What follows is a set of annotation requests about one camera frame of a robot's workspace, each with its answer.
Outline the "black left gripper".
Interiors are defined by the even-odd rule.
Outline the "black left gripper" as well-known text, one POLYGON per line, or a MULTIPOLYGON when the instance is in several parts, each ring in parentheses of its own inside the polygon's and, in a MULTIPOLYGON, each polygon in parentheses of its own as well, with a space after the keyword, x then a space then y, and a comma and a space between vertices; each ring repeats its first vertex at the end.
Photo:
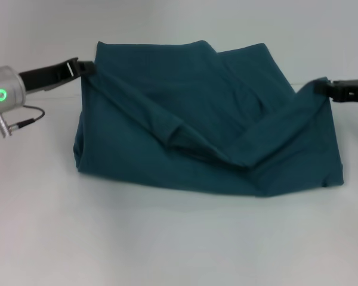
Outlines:
POLYGON ((95 73, 93 61, 79 61, 71 58, 62 63, 19 73, 26 91, 49 91, 69 83, 78 76, 95 73))

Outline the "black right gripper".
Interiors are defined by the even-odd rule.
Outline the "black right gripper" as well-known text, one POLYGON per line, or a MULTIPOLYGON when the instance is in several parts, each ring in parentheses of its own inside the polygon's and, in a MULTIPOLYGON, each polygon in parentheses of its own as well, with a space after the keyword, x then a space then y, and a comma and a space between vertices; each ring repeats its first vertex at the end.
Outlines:
POLYGON ((314 93, 333 98, 335 102, 358 102, 358 79, 314 82, 314 93))

